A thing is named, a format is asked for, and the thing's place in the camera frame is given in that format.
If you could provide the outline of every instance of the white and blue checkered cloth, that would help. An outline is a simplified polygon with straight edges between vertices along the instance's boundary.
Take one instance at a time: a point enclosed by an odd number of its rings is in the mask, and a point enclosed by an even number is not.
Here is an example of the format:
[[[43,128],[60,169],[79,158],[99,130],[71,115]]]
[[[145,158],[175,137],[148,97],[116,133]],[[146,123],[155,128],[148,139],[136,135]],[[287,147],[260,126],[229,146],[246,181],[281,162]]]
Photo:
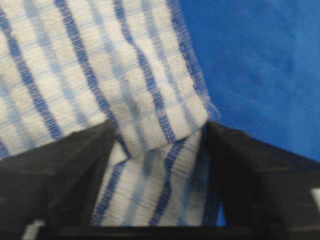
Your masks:
[[[112,120],[92,224],[200,225],[211,106],[176,1],[0,0],[0,159]]]

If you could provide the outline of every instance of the folded cloth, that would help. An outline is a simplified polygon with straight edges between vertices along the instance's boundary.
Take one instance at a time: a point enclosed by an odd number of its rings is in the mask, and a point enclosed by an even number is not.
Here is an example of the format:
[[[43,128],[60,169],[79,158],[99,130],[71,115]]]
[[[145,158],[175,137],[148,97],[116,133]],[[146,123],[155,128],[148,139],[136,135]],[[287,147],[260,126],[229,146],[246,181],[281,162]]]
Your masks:
[[[208,191],[201,132],[135,158],[112,152],[91,223],[98,226],[199,226]]]
[[[161,224],[163,210],[150,209],[158,209],[162,198],[143,199],[148,190],[139,188],[169,184],[185,138],[197,139],[213,109],[178,3],[2,0],[0,45],[0,158],[110,119],[118,143],[92,223]],[[190,172],[194,151],[178,170]],[[148,175],[151,186],[144,181]],[[175,214],[170,204],[177,201],[166,204]],[[140,219],[140,208],[153,213],[149,221]],[[168,223],[176,221],[164,215]]]

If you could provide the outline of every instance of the blue cloth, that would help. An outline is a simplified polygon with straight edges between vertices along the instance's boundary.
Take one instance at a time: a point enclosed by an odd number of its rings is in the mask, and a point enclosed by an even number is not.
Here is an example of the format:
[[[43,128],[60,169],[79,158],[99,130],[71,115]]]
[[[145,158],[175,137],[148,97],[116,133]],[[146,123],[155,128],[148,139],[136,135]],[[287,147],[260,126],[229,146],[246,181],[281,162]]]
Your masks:
[[[320,161],[320,1],[180,5],[218,122]]]

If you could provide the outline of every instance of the checkered towel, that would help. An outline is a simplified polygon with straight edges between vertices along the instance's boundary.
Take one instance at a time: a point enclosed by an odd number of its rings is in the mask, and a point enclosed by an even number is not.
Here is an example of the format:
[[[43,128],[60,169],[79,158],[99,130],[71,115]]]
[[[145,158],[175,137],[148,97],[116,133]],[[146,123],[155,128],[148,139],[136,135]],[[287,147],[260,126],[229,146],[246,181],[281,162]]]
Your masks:
[[[212,107],[176,1],[1,0],[0,46],[0,158],[110,119],[92,224],[201,223],[183,186]]]

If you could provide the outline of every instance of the woven fabric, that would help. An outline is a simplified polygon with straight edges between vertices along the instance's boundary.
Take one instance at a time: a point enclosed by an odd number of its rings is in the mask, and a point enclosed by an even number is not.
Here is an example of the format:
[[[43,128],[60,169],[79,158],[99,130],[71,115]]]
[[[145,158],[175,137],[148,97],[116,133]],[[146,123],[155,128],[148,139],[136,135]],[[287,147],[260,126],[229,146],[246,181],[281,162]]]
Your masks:
[[[177,13],[165,0],[2,0],[0,157],[105,119],[127,157],[201,127],[209,98]]]
[[[200,138],[198,130],[188,138],[123,161],[115,157],[117,150],[112,152],[91,223],[200,226],[209,177],[208,171],[198,172],[207,163],[204,158],[196,161]]]
[[[0,45],[0,159],[110,119],[92,224],[202,224],[214,107],[176,1],[1,0]]]

